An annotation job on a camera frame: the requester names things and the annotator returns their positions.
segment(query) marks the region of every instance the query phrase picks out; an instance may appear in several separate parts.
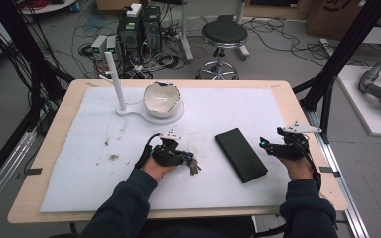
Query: equipment box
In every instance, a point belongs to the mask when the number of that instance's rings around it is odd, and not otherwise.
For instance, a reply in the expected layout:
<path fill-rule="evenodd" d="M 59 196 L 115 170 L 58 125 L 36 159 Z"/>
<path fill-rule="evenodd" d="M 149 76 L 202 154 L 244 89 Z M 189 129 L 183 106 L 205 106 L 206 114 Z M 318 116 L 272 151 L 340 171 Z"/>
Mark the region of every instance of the equipment box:
<path fill-rule="evenodd" d="M 359 1 L 315 1 L 306 22 L 308 35 L 341 40 L 361 10 Z"/>

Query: electronic device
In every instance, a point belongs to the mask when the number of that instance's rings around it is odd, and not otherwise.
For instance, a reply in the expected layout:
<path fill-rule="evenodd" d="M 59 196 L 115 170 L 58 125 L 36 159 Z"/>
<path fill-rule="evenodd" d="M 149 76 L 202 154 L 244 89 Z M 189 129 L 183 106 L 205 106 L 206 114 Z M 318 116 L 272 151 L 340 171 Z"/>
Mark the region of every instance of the electronic device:
<path fill-rule="evenodd" d="M 91 44 L 92 53 L 94 54 L 94 58 L 96 60 L 105 60 L 106 57 L 104 52 L 106 51 L 107 45 L 107 36 L 100 35 L 95 39 L 95 41 Z"/>
<path fill-rule="evenodd" d="M 114 60 L 119 60 L 119 58 L 122 56 L 120 54 L 120 47 L 119 47 L 119 44 L 117 42 L 116 36 L 108 36 L 107 37 L 106 50 L 109 52 L 112 52 Z"/>
<path fill-rule="evenodd" d="M 162 50 L 160 7 L 149 6 L 144 9 L 143 22 L 147 52 L 160 52 Z"/>
<path fill-rule="evenodd" d="M 123 59 L 122 71 L 125 77 L 127 72 L 143 63 L 141 55 L 144 39 L 142 11 L 138 12 L 137 17 L 122 15 L 119 20 L 117 35 Z"/>
<path fill-rule="evenodd" d="M 132 10 L 126 12 L 126 16 L 135 18 L 138 17 L 141 12 L 142 5 L 139 3 L 132 3 L 131 8 Z"/>
<path fill-rule="evenodd" d="M 250 0 L 250 5 L 276 6 L 276 7 L 297 7 L 298 0 Z"/>

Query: robotic hand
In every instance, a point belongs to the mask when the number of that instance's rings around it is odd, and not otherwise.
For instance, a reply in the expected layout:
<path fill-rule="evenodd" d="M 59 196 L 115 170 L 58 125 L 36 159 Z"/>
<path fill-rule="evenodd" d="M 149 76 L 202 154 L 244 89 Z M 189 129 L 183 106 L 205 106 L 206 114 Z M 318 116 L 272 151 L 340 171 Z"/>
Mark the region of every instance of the robotic hand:
<path fill-rule="evenodd" d="M 309 142 L 307 137 L 302 133 L 320 132 L 320 128 L 299 124 L 296 122 L 290 127 L 278 127 L 277 133 L 283 136 L 284 145 L 272 144 L 263 137 L 260 137 L 259 146 L 267 152 L 268 155 L 288 160 L 299 160 L 306 157 L 311 164 L 313 178 L 317 182 L 317 190 L 321 187 L 321 174 L 315 166 L 314 160 L 311 158 L 309 150 Z"/>
<path fill-rule="evenodd" d="M 159 136 L 162 140 L 162 145 L 153 147 L 150 145 L 151 140 L 154 137 Z M 178 166 L 185 163 L 190 168 L 190 175 L 196 175 L 202 168 L 197 164 L 197 159 L 194 157 L 194 153 L 176 150 L 180 137 L 173 131 L 168 133 L 157 133 L 153 135 L 144 147 L 144 151 L 139 161 L 135 164 L 135 169 L 141 169 L 145 162 L 153 156 L 154 160 L 164 167 Z"/>

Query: wooden table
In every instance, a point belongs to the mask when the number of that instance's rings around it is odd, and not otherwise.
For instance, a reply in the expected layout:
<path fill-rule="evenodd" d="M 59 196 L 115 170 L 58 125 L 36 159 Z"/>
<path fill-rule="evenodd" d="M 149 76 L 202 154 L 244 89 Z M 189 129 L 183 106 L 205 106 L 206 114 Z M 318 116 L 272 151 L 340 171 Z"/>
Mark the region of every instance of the wooden table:
<path fill-rule="evenodd" d="M 123 87 L 146 87 L 156 80 L 122 80 Z M 286 81 L 262 81 L 262 80 L 169 80 L 177 87 L 188 88 L 270 88 L 282 114 L 286 125 L 295 121 L 309 124 L 306 116 L 299 105 L 292 88 Z M 40 207 L 48 189 L 49 180 L 56 159 L 64 146 L 64 139 L 69 131 L 72 121 L 79 109 L 83 95 L 89 87 L 112 87 L 113 85 L 104 80 L 79 79 L 71 83 L 66 96 L 63 99 L 54 122 L 40 148 L 32 169 L 42 168 L 39 175 L 27 176 L 16 200 L 9 212 L 8 220 L 11 223 L 38 223 L 38 222 L 61 222 L 61 221 L 87 221 L 93 212 L 55 212 L 41 213 Z M 309 134 L 309 143 L 313 158 L 317 167 L 328 167 L 322 149 L 315 139 L 315 135 Z M 322 173 L 322 187 L 320 195 L 330 201 L 336 210 L 347 209 L 347 202 L 332 173 Z M 233 208 L 209 208 L 209 209 L 186 209 L 186 210 L 157 210 L 150 211 L 149 218 L 173 218 L 173 217 L 201 217 L 201 216 L 225 216 L 225 215 L 262 215 L 278 214 L 276 207 L 233 207 Z"/>

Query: wheeled stool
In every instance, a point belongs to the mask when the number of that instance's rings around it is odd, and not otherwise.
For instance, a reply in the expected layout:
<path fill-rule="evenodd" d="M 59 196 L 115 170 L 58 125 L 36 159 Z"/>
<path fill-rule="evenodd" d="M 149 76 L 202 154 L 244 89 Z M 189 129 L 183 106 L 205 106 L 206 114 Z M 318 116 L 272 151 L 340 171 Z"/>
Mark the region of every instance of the wheeled stool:
<path fill-rule="evenodd" d="M 239 79 L 237 70 L 224 62 L 225 49 L 243 46 L 247 40 L 246 29 L 232 20 L 216 20 L 202 29 L 203 39 L 217 46 L 214 56 L 217 61 L 207 63 L 197 74 L 196 79 Z"/>

